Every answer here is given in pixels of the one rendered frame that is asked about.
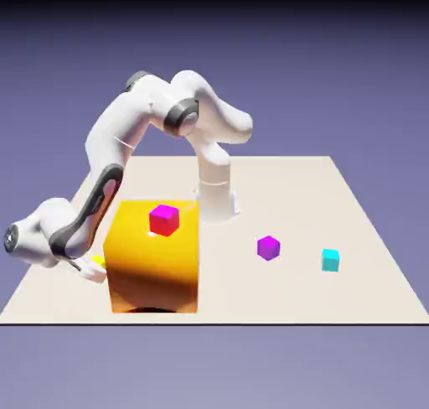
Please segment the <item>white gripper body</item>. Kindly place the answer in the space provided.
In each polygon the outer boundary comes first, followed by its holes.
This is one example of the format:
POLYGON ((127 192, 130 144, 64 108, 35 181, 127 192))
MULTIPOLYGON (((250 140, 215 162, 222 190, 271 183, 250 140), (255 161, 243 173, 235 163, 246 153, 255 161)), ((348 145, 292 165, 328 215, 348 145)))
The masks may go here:
POLYGON ((106 279, 106 269, 93 260, 79 261, 80 275, 89 281, 103 283, 106 279))

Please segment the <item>small purple cube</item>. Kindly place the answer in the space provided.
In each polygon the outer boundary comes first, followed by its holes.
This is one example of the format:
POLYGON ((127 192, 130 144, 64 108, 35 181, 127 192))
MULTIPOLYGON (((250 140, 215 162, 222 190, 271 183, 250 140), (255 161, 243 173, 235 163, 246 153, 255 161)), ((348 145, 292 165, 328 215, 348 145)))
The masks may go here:
POLYGON ((280 255, 281 243, 272 236, 264 236, 257 241, 257 255, 270 261, 280 255))

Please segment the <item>small red cube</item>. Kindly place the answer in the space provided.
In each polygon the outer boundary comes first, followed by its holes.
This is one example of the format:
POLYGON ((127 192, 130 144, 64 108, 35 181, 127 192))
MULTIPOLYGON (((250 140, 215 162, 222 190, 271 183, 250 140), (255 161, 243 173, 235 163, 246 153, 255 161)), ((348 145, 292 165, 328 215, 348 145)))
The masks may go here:
POLYGON ((179 209, 159 204, 149 213, 149 227, 154 234, 170 236, 179 228, 179 209))

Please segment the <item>large orange box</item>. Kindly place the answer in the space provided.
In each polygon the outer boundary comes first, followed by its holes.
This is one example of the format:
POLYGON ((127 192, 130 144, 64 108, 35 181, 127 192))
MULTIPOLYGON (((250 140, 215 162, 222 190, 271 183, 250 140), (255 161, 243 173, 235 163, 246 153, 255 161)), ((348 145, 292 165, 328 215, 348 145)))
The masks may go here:
POLYGON ((103 243, 114 313, 196 313, 199 290, 199 203, 191 200, 124 200, 103 243), (170 236, 150 231, 158 205, 179 209, 170 236))

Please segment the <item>small cyan cube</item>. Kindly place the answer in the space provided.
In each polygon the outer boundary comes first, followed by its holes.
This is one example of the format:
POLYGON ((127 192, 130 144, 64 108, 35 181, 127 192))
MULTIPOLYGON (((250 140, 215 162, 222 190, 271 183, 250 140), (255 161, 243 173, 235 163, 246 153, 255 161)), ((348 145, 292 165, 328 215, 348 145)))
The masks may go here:
POLYGON ((339 270, 339 251, 334 249, 323 249, 322 270, 326 272, 337 272, 339 270))

